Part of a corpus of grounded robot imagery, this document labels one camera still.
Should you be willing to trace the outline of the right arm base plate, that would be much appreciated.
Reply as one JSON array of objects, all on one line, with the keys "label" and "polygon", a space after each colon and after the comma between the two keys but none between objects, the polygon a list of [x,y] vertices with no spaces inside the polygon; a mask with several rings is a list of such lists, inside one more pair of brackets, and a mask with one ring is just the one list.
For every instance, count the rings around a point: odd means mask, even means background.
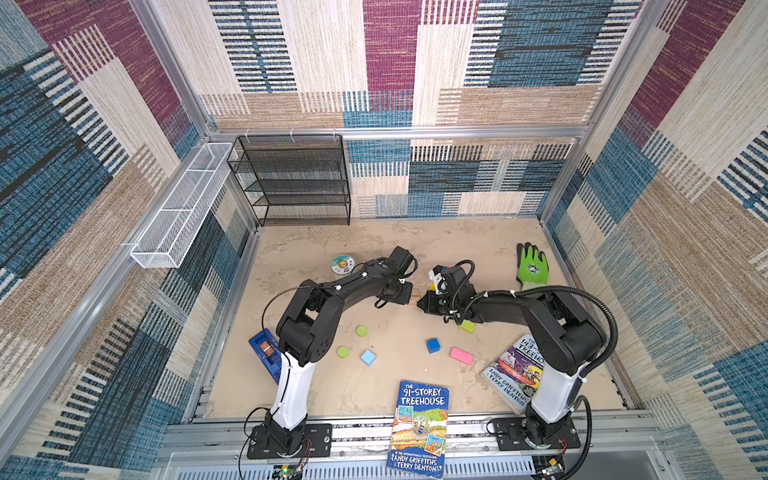
[{"label": "right arm base plate", "polygon": [[579,449],[581,438],[570,416],[549,424],[537,417],[503,417],[490,422],[489,431],[500,451]]}]

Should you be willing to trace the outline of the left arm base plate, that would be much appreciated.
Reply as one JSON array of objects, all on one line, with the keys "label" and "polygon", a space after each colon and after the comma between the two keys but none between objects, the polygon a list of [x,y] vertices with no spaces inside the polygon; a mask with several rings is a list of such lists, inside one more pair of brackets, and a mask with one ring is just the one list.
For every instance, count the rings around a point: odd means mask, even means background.
[{"label": "left arm base plate", "polygon": [[252,428],[247,443],[248,460],[300,459],[306,456],[330,456],[332,425],[330,423],[300,424],[288,431],[277,424]]}]

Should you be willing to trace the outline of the light green rectangular block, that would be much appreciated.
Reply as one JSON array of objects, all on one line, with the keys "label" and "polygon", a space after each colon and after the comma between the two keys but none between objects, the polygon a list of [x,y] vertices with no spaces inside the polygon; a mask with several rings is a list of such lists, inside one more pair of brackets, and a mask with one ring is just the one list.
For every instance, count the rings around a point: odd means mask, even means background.
[{"label": "light green rectangular block", "polygon": [[471,321],[463,321],[461,324],[458,325],[458,328],[469,334],[473,334],[476,329],[476,324]]}]

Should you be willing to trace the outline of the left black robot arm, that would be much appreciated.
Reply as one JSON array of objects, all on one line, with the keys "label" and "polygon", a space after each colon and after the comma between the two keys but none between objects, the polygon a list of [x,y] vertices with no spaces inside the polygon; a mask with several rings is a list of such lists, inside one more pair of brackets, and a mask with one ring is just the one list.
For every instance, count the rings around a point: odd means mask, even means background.
[{"label": "left black robot arm", "polygon": [[332,347],[344,311],[369,297],[377,299],[377,308],[408,304],[413,284],[407,279],[417,269],[410,256],[401,263],[380,258],[336,281],[306,280],[295,289],[277,326],[281,372],[264,418],[268,438],[280,452],[293,454],[304,442],[312,377]]}]

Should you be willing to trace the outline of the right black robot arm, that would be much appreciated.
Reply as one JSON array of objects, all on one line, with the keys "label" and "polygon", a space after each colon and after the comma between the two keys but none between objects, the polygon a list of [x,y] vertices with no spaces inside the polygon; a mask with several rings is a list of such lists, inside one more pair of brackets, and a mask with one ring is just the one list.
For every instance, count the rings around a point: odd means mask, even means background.
[{"label": "right black robot arm", "polygon": [[427,314],[458,324],[503,322],[525,325],[543,357],[540,386],[524,414],[526,442],[549,447],[566,429],[586,377],[618,343],[618,324],[607,305],[573,287],[550,285],[525,291],[475,293],[452,306],[446,295],[428,291],[417,301]]}]

